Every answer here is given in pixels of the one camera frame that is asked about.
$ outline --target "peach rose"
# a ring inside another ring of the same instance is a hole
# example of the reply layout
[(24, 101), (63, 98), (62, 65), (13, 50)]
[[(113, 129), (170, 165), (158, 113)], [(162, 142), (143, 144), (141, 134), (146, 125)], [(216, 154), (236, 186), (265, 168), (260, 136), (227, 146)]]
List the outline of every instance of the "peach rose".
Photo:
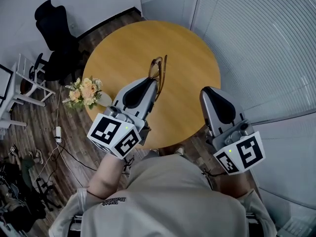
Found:
[(97, 85), (95, 85), (94, 83), (91, 84), (91, 92), (94, 94), (97, 91)]
[(93, 97), (91, 86), (82, 87), (80, 89), (81, 89), (83, 98), (92, 98)]
[(89, 78), (85, 78), (85, 79), (83, 79), (83, 81), (82, 81), (82, 85), (83, 85), (84, 87), (90, 87), (91, 84), (92, 84), (92, 81), (91, 81)]
[(78, 89), (76, 89), (75, 91), (70, 91), (69, 92), (69, 97), (72, 101), (74, 102), (79, 102), (79, 97), (80, 97), (80, 91)]

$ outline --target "white chair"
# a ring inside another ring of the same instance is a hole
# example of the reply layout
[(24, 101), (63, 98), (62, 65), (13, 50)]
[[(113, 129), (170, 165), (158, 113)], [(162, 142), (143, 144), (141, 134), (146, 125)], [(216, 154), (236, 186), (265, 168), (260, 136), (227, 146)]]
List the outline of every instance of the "white chair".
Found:
[[(38, 72), (42, 72), (43, 74), (45, 74), (45, 71), (42, 70), (41, 67), (43, 67), (43, 65), (40, 64), (39, 62), (36, 62), (34, 64), (24, 55), (20, 54), (16, 74), (32, 84), (32, 88), (24, 95), (29, 97), (36, 89), (40, 88), (44, 92), (44, 97), (41, 100), (41, 102), (44, 102), (50, 95), (55, 94), (55, 91), (52, 91), (51, 89), (46, 88), (46, 81), (45, 80), (41, 81), (38, 78)], [(34, 68), (34, 80), (30, 79), (30, 76), (29, 76), (31, 68)]]
[(42, 101), (38, 101), (38, 100), (31, 98), (27, 95), (22, 95), (20, 92), (20, 86), (16, 87), (17, 82), (21, 81), (21, 80), (17, 79), (17, 78), (19, 78), (19, 77), (17, 77), (18, 73), (16, 73), (17, 72), (17, 63), (15, 63), (12, 66), (11, 70), (12, 70), (13, 74), (11, 76), (11, 80), (9, 82), (7, 82), (9, 84), (7, 87), (6, 98), (4, 100), (2, 100), (1, 106), (0, 106), (0, 127), (2, 127), (2, 128), (9, 128), (9, 126), (11, 124), (12, 125), (27, 126), (27, 124), (25, 122), (11, 120), (9, 111), (14, 103), (24, 105), (23, 101), (27, 101), (29, 103), (44, 107), (45, 103), (43, 102), (43, 100), (47, 99), (47, 97), (48, 97), (47, 96), (48, 94), (47, 94), (47, 95), (45, 95), (44, 99), (42, 99)]

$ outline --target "forearm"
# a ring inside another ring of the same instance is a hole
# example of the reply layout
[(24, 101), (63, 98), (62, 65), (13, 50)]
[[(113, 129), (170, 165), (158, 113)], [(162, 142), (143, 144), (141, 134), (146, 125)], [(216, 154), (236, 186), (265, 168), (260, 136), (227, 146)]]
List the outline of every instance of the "forearm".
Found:
[(234, 198), (239, 198), (250, 191), (250, 184), (245, 173), (223, 175), (220, 177), (220, 192)]
[(110, 154), (106, 154), (102, 159), (97, 172), (89, 181), (87, 191), (98, 198), (108, 198), (118, 189), (123, 167), (123, 160)]
[(10, 162), (12, 163), (12, 164), (15, 164), (15, 162), (16, 162), (16, 160), (15, 160), (15, 156), (12, 156), (12, 155), (10, 155)]
[(13, 153), (14, 158), (16, 159), (17, 164), (19, 165), (19, 169), (21, 170), (21, 161), (17, 153)]

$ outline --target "wooden floor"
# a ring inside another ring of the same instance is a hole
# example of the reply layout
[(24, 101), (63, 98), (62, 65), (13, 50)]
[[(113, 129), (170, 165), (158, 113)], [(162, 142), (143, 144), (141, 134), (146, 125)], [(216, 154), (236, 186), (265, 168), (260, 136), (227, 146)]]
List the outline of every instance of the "wooden floor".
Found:
[[(140, 20), (142, 19), (136, 12), (120, 16), (80, 40), (80, 48), (91, 53), (101, 40), (111, 32), (127, 24), (138, 22)], [(77, 71), (77, 76), (81, 77), (82, 73), (83, 71)], [(14, 143), (20, 151), (20, 156), (26, 156), (28, 151), (34, 152), (35, 149), (38, 148), (42, 151), (44, 160), (46, 161), (51, 152), (56, 148), (53, 138), (55, 136), (55, 127), (58, 124), (62, 127), (62, 137), (66, 143), (65, 148), (77, 159), (96, 169), (99, 166), (104, 154), (86, 137), (92, 124), (87, 112), (85, 109), (69, 110), (62, 103), (60, 103), (59, 111), (57, 111), (60, 85), (57, 82), (51, 82), (47, 85), (49, 88), (54, 90), (56, 94), (46, 100), (45, 107), (39, 107), (28, 103), (25, 103), (24, 106), (16, 105), (14, 107), (11, 115), (12, 119), (27, 122), (28, 125), (26, 127), (11, 126), (7, 131), (4, 140), (0, 142), (1, 152), (8, 152), (11, 144)], [(67, 98), (68, 94), (68, 90), (62, 88), (61, 101)], [(39, 93), (35, 93), (34, 97), (39, 99), (41, 95)], [(201, 128), (198, 133), (182, 142), (185, 146), (186, 156), (201, 169), (205, 168), (206, 170), (212, 170), (212, 173), (223, 172), (221, 166), (219, 166), (206, 148), (206, 144), (204, 142), (204, 130), (205, 127)], [(175, 147), (163, 149), (162, 153), (170, 154), (174, 148)], [(53, 155), (56, 156), (57, 154), (58, 151), (55, 150)], [(129, 154), (128, 158), (134, 156), (135, 164), (146, 154), (147, 151), (145, 150), (134, 150)], [(62, 152), (62, 155), (69, 168), (78, 178), (79, 182), (83, 186), (86, 186), (88, 180), (93, 175), (93, 171), (77, 163), (67, 153)], [(47, 181), (51, 172), (55, 170), (55, 166), (55, 162), (51, 160), (48, 161), (46, 168), (40, 175), (44, 181)], [(57, 170), (50, 177), (50, 181), (48, 183), (53, 184), (57, 191), (56, 194), (51, 194), (53, 200), (64, 206), (69, 197), (76, 192), (76, 189), (79, 188), (80, 185), (73, 177), (70, 170), (66, 167), (61, 157), (57, 160), (57, 167)], [(32, 180), (38, 176), (41, 168), (41, 165), (33, 167), (30, 171)], [(248, 181), (251, 186), (254, 187), (251, 175), (249, 174), (248, 177)], [(124, 188), (127, 179), (128, 175), (122, 175), (119, 186), (120, 189)], [(212, 185), (215, 190), (218, 190), (220, 179), (221, 177), (212, 179)], [(47, 211), (46, 218), (36, 221), (32, 230), (29, 232), (29, 236), (47, 236), (47, 231), (58, 213), (59, 210), (54, 210), (53, 212)]]

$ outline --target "power adapter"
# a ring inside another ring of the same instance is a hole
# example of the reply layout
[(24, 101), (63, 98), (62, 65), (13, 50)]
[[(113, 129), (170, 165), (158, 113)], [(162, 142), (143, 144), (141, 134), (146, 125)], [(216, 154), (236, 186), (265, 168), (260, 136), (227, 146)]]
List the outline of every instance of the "power adapter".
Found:
[(56, 142), (61, 143), (61, 127), (57, 126), (56, 127)]

